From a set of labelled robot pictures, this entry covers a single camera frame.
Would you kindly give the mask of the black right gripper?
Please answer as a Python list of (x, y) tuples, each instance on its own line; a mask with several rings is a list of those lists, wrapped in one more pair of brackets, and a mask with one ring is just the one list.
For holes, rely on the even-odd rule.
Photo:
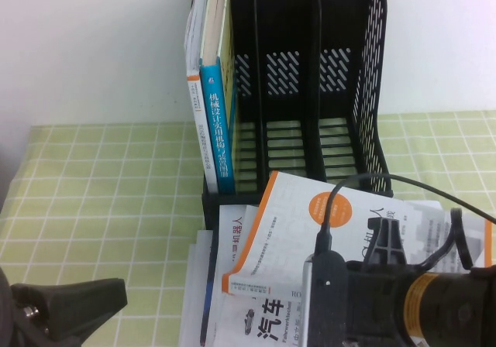
[(399, 320), (400, 287), (408, 271), (399, 220), (370, 218), (363, 262), (348, 261), (345, 346), (410, 346)]

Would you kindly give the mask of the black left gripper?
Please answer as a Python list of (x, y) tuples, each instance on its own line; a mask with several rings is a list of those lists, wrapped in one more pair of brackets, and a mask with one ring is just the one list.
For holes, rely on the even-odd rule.
[(1, 346), (51, 346), (50, 337), (88, 338), (126, 305), (120, 278), (11, 286), (1, 270)]

